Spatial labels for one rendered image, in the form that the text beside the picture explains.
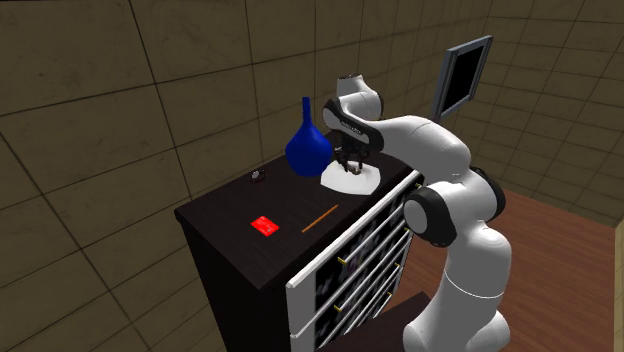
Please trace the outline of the white plate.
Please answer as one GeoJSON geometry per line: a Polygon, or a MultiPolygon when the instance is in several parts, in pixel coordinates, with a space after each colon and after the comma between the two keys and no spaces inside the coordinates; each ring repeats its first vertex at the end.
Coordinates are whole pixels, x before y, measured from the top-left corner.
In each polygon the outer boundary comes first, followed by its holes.
{"type": "Polygon", "coordinates": [[[333,191],[350,195],[371,195],[381,182],[378,168],[364,164],[359,174],[346,171],[333,161],[321,175],[320,184],[333,191]]]}

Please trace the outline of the blue long-necked vase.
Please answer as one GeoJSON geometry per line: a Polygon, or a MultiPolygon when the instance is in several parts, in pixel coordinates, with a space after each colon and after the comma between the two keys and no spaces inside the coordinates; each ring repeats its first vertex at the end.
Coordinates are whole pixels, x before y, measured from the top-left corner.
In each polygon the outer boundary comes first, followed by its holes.
{"type": "Polygon", "coordinates": [[[333,155],[329,140],[312,122],[310,98],[302,98],[302,124],[285,148],[290,168],[299,176],[321,175],[333,155]]]}

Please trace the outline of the orange pencil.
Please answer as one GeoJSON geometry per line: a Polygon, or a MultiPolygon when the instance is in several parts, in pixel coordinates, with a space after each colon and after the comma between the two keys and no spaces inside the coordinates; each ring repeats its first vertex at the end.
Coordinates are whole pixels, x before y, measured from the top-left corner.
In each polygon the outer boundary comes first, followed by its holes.
{"type": "Polygon", "coordinates": [[[315,219],[313,222],[311,222],[309,225],[307,225],[304,229],[302,229],[301,233],[305,233],[305,232],[309,231],[310,229],[312,229],[319,222],[321,222],[323,219],[325,219],[329,214],[331,214],[334,210],[336,210],[338,208],[338,206],[339,206],[339,204],[335,204],[334,206],[332,206],[329,210],[324,212],[317,219],[315,219]]]}

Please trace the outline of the red card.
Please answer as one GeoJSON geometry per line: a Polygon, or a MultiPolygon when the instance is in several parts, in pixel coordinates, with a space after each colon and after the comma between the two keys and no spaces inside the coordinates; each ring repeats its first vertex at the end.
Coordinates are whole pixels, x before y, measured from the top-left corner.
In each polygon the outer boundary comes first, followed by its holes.
{"type": "Polygon", "coordinates": [[[258,230],[265,237],[272,235],[279,229],[279,226],[268,219],[266,216],[260,216],[251,222],[251,226],[258,230]]]}

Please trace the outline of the dark chest of drawers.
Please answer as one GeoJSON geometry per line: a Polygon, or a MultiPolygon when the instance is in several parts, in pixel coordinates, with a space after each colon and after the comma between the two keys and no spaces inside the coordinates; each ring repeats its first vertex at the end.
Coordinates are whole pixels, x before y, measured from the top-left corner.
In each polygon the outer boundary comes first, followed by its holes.
{"type": "Polygon", "coordinates": [[[411,171],[380,153],[367,162],[381,174],[369,196],[332,191],[279,157],[262,182],[245,174],[176,209],[227,352],[291,352],[287,282],[411,171]],[[279,229],[265,237],[251,226],[260,216],[279,229]]]}

